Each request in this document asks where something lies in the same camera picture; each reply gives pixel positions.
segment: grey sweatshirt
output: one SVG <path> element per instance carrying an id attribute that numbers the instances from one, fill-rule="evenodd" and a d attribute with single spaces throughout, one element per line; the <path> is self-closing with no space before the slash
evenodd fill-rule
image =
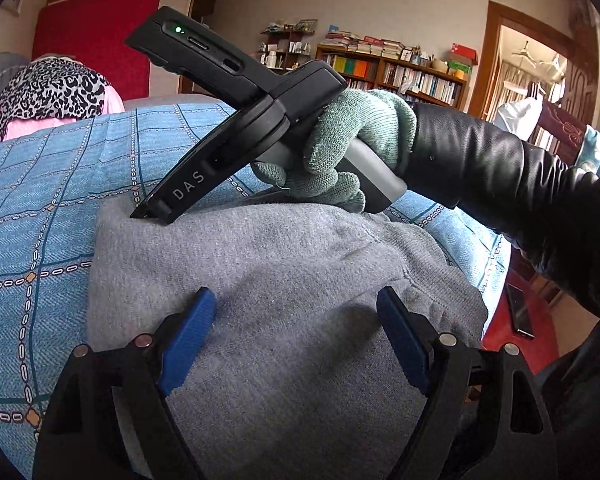
<path id="1" fill-rule="evenodd" d="M 376 318 L 391 285 L 439 332 L 478 346 L 480 293 L 421 228 L 382 214 L 275 202 L 129 219 L 102 205 L 90 273 L 95 350 L 152 332 L 200 286 L 218 298 L 174 420 L 209 479 L 382 479 L 424 406 Z"/>

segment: red wall panel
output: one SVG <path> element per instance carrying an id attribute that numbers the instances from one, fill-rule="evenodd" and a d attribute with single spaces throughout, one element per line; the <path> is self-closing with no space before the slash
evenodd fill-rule
<path id="1" fill-rule="evenodd" d="M 40 10 L 32 58 L 75 56 L 106 77 L 123 100 L 149 95 L 149 60 L 125 38 L 160 0 L 66 0 Z"/>

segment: green knit glove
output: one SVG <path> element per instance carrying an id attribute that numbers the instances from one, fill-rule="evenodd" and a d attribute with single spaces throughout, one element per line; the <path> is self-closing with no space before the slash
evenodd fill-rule
<path id="1" fill-rule="evenodd" d="M 416 115 L 397 95 L 345 90 L 318 119 L 298 167 L 286 171 L 275 164 L 252 162 L 251 169 L 261 181 L 295 199 L 360 213 L 365 195 L 358 177 L 335 170 L 351 139 L 359 137 L 391 170 L 403 172 L 415 133 Z"/>

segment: metal screw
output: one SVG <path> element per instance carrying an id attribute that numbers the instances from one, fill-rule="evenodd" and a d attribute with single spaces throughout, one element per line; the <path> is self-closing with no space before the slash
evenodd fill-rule
<path id="1" fill-rule="evenodd" d="M 74 348 L 74 356 L 84 357 L 89 353 L 89 347 L 87 345 L 78 345 Z"/>
<path id="2" fill-rule="evenodd" d="M 504 345 L 504 351 L 509 355 L 518 355 L 520 353 L 520 348 L 513 343 L 507 343 Z"/>
<path id="3" fill-rule="evenodd" d="M 458 339 L 453 334 L 440 334 L 438 338 L 444 346 L 456 346 Z"/>
<path id="4" fill-rule="evenodd" d="M 151 337 L 151 334 L 140 334 L 134 339 L 134 343 L 138 348 L 147 348 L 153 342 L 154 338 Z"/>

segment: leopard print scarf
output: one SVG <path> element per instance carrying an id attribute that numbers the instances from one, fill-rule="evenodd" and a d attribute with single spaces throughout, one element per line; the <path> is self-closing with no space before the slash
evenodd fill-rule
<path id="1" fill-rule="evenodd" d="M 87 119 L 102 114 L 105 77 L 82 64 L 46 57 L 20 70 L 0 94 L 0 142 L 14 119 Z"/>

